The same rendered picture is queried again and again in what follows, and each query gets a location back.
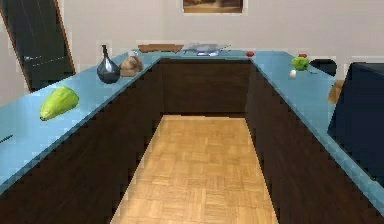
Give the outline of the blue-topped dark kitchen counter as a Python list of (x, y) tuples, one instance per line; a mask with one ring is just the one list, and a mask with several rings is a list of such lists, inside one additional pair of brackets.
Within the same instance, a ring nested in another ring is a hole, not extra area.
[(384, 189), (327, 133), (332, 78), (288, 76), (280, 51), (147, 54), (114, 84), (65, 80), (78, 106), (49, 121), (44, 91), (0, 108), (0, 224), (107, 224), (165, 114), (246, 120), (280, 224), (384, 224)]

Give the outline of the brown wooden cutting board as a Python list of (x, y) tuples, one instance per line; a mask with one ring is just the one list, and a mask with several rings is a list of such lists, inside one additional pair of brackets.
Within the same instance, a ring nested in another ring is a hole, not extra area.
[(177, 53), (182, 48), (183, 46), (179, 44), (141, 44), (138, 46), (138, 49), (143, 53), (155, 51)]

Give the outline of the dark blue glass vase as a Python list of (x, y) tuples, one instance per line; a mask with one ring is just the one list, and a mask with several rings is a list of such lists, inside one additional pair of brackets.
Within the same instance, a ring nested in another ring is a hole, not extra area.
[(107, 46), (102, 46), (103, 60), (97, 67), (99, 79), (106, 84), (116, 83), (120, 78), (120, 68), (109, 58)]

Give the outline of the green lettuce head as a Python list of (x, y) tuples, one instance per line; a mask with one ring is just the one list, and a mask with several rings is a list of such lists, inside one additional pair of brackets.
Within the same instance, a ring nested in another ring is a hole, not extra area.
[(291, 63), (294, 69), (297, 71), (305, 71), (308, 69), (308, 66), (309, 66), (309, 60), (305, 57), (300, 57), (300, 56), (294, 57), (291, 60)]

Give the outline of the light green squash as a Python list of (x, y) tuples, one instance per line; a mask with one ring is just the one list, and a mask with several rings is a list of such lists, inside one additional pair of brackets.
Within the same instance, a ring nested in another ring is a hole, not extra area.
[(79, 96), (67, 86), (57, 87), (43, 101), (40, 107), (40, 119), (47, 121), (75, 108), (79, 103)]

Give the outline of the black pan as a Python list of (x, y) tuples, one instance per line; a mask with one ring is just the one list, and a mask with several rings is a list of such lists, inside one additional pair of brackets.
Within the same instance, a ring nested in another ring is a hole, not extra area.
[(310, 62), (310, 65), (330, 76), (336, 75), (337, 64), (332, 59), (314, 59)]

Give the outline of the dark room door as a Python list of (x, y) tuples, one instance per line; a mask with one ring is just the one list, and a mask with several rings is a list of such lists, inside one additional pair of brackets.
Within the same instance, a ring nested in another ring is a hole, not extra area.
[(75, 74), (58, 0), (0, 0), (0, 15), (30, 92)]

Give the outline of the dark blue box appliance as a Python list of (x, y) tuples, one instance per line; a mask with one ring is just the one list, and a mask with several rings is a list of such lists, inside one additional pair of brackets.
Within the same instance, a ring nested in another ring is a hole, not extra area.
[(384, 63), (350, 64), (327, 133), (384, 187)]

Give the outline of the framed brown wall picture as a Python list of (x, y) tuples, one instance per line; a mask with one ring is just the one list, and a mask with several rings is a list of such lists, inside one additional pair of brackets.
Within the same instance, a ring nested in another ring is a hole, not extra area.
[(244, 0), (182, 0), (185, 13), (241, 13)]

